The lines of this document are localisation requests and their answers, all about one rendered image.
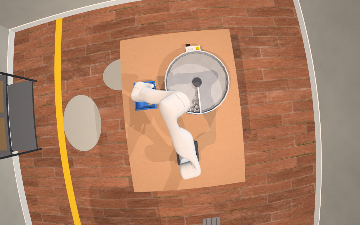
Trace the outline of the blue crate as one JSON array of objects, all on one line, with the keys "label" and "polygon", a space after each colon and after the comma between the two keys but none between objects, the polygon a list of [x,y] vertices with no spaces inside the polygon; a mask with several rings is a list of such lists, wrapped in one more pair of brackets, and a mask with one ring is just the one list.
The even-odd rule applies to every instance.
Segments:
[{"label": "blue crate", "polygon": [[[153,89],[156,89],[156,82],[155,81],[148,81],[148,82],[145,82],[145,83],[151,83],[154,85],[154,88]],[[148,109],[157,109],[158,106],[157,104],[152,104],[152,105],[149,105],[147,102],[136,102],[135,101],[135,109],[137,111],[141,111],[141,110],[148,110]]]}]

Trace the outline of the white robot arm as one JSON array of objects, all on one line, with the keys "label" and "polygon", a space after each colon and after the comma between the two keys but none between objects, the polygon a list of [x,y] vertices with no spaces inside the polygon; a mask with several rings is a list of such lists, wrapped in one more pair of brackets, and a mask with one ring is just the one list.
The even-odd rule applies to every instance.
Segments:
[{"label": "white robot arm", "polygon": [[194,140],[191,133],[178,126],[177,119],[186,113],[191,103],[180,91],[159,91],[151,83],[137,82],[131,93],[136,102],[159,104],[162,117],[166,123],[180,159],[180,173],[183,179],[195,178],[201,174],[196,156]]}]

